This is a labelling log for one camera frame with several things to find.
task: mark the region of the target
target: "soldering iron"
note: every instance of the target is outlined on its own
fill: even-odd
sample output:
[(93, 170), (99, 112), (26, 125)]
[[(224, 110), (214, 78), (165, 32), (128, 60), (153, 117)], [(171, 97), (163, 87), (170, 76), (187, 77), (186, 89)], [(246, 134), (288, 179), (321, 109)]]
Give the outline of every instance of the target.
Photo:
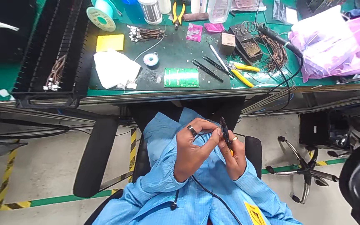
[(291, 42), (280, 37), (280, 35), (278, 33), (274, 32), (272, 29), (265, 26), (265, 23), (253, 22), (253, 25), (256, 26), (256, 28), (258, 29), (259, 32), (261, 32), (262, 34), (265, 34), (269, 38), (272, 38), (273, 40), (277, 41), (279, 44), (283, 45), (284, 47), (290, 49), (299, 58), (303, 57), (302, 52), (295, 45), (293, 45)]

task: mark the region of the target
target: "ring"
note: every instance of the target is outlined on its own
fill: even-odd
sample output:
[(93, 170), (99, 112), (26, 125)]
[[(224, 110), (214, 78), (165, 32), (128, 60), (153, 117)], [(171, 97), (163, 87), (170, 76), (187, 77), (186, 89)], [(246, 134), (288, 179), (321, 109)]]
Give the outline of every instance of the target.
[(194, 137), (198, 135), (197, 132), (195, 132), (193, 126), (189, 125), (189, 126), (187, 127), (187, 129), (192, 133), (192, 135), (193, 135)]

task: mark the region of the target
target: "hand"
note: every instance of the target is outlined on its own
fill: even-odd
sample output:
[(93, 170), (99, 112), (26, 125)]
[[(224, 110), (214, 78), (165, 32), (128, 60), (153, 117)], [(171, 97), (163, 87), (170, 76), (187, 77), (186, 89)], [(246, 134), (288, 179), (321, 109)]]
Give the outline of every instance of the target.
[[(201, 132), (203, 129), (214, 131), (209, 140), (200, 147), (193, 144), (194, 136), (191, 131), (187, 129), (189, 125), (193, 126), (197, 133)], [(217, 125), (200, 118), (195, 118), (180, 130), (176, 135), (177, 158), (174, 164), (174, 178), (178, 182), (183, 182), (193, 175), (217, 146), (221, 135), (222, 131), (220, 128), (217, 128)]]
[[(229, 130), (229, 139), (232, 140), (236, 136), (231, 130)], [(238, 139), (234, 140), (231, 144), (231, 149), (233, 155), (230, 152), (230, 149), (227, 147), (226, 142), (221, 139), (219, 142), (220, 151), (226, 161), (226, 170), (230, 178), (235, 181), (245, 172), (247, 167), (247, 161), (245, 160), (245, 146)]]

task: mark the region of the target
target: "yellow-handled pliers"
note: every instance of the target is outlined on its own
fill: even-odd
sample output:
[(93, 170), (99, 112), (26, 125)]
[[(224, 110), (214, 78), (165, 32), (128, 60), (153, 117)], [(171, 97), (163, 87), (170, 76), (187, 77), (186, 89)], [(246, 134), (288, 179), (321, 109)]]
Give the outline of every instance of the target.
[(251, 71), (259, 72), (260, 71), (259, 68), (256, 68), (253, 66), (247, 66), (247, 65), (243, 65), (243, 64), (237, 64), (237, 63), (229, 64), (229, 67), (231, 69), (231, 72), (233, 72), (233, 74), (236, 75), (236, 77), (238, 79), (240, 79), (244, 84), (246, 84), (250, 88), (254, 87), (254, 85), (251, 82), (249, 82), (237, 69), (251, 70)]
[(234, 67), (236, 67), (239, 70), (250, 70), (250, 71), (254, 71), (254, 72), (259, 72), (260, 69), (256, 68), (254, 66), (247, 66), (244, 64), (240, 64), (240, 63), (233, 63)]
[(174, 1), (173, 4), (173, 24), (174, 24), (174, 29), (177, 30), (179, 28), (179, 25), (181, 25), (182, 23), (182, 19), (183, 19), (183, 14), (186, 11), (186, 5), (184, 5), (183, 3), (183, 8), (181, 9), (181, 13), (180, 15), (177, 16), (176, 13), (176, 8), (177, 8), (177, 2)]

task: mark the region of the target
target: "white paper towel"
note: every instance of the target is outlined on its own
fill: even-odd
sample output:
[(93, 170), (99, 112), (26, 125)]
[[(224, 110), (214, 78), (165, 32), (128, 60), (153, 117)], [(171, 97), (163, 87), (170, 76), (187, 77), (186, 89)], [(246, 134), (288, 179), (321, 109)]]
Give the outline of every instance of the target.
[(134, 83), (141, 66), (122, 53), (110, 50), (94, 54), (95, 69), (102, 86), (110, 89), (114, 86), (124, 89), (136, 89)]

